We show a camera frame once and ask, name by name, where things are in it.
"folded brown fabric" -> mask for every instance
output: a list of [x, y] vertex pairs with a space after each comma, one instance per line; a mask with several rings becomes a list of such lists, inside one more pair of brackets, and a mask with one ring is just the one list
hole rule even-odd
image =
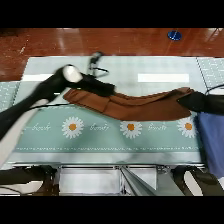
[[183, 87], [170, 92], [133, 97], [121, 93], [101, 97], [84, 90], [71, 89], [64, 99], [122, 121], [172, 121], [191, 115], [177, 99], [194, 90]]

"reddish brown floor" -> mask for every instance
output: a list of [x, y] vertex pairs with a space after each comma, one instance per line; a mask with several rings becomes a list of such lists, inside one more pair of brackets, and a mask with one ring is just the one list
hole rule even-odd
[[0, 30], [0, 81], [20, 80], [32, 56], [107, 55], [224, 57], [222, 28], [21, 28]]

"blue cloth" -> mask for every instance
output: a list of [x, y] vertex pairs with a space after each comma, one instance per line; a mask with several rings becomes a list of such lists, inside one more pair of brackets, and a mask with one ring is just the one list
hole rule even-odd
[[209, 172], [224, 177], [224, 116], [201, 112], [198, 121]]

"white daisy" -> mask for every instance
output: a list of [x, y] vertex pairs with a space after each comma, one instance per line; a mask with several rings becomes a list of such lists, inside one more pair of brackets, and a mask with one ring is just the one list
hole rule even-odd
[[177, 127], [179, 131], [182, 131], [182, 135], [185, 135], [185, 137], [194, 138], [197, 134], [197, 129], [191, 117], [179, 120]]
[[78, 117], [69, 117], [68, 119], [66, 119], [65, 122], [63, 122], [62, 125], [62, 131], [64, 132], [63, 135], [66, 136], [66, 138], [70, 137], [71, 138], [75, 138], [76, 136], [79, 136], [80, 134], [82, 134], [82, 130], [83, 130], [84, 124], [83, 121], [81, 119], [79, 119]]
[[120, 131], [123, 131], [123, 135], [126, 135], [126, 138], [130, 139], [139, 136], [142, 130], [141, 123], [136, 121], [122, 121], [120, 127]]

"black and white robotic arm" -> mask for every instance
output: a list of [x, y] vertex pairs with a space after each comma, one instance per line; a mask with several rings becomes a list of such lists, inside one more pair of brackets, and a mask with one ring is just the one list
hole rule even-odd
[[96, 78], [79, 72], [73, 65], [66, 65], [41, 82], [26, 99], [0, 113], [0, 167], [15, 149], [21, 131], [39, 110], [38, 107], [53, 101], [65, 88], [81, 88], [100, 96], [114, 94], [114, 85]]

